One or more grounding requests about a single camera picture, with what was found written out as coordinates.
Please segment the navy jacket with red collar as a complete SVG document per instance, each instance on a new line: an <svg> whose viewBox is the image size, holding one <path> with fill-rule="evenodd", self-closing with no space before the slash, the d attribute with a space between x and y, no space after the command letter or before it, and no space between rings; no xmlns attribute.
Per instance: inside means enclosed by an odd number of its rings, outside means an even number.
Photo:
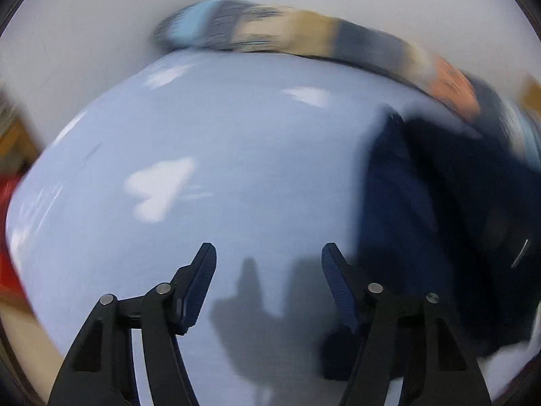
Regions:
<svg viewBox="0 0 541 406"><path fill-rule="evenodd" d="M356 256L324 270L349 339L325 366L349 375L367 316L349 283L434 293L500 395L540 350L540 172L497 140L389 111L361 185Z"/></svg>

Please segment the wooden furniture at left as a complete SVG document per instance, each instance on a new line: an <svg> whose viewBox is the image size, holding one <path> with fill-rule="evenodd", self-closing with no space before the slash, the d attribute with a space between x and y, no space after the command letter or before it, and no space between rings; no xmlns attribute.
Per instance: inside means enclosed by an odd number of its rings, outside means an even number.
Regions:
<svg viewBox="0 0 541 406"><path fill-rule="evenodd" d="M27 129L19 103L1 84L1 172L27 172L39 156L40 148Z"/></svg>

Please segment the wooden headboard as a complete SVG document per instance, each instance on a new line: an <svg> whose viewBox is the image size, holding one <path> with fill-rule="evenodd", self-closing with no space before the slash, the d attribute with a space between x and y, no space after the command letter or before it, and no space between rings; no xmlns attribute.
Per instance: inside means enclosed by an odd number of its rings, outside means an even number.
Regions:
<svg viewBox="0 0 541 406"><path fill-rule="evenodd" d="M524 91L520 98L521 105L537 113L541 112L541 84L532 75L528 75L524 82Z"/></svg>

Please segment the patchwork rolled quilt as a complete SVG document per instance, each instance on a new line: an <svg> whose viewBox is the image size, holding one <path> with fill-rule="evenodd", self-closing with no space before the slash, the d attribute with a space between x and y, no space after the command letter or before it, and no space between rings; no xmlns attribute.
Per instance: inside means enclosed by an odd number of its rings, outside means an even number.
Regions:
<svg viewBox="0 0 541 406"><path fill-rule="evenodd" d="M540 166L533 111L441 56L379 30L286 6L205 0L164 18L155 39L167 49L275 52L372 71L423 92L532 168Z"/></svg>

